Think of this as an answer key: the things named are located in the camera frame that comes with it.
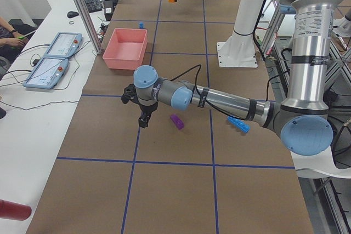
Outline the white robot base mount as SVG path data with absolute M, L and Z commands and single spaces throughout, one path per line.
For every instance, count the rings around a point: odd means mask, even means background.
M 264 0 L 240 0 L 232 35 L 217 43 L 220 67 L 258 67 L 254 31 L 263 3 Z

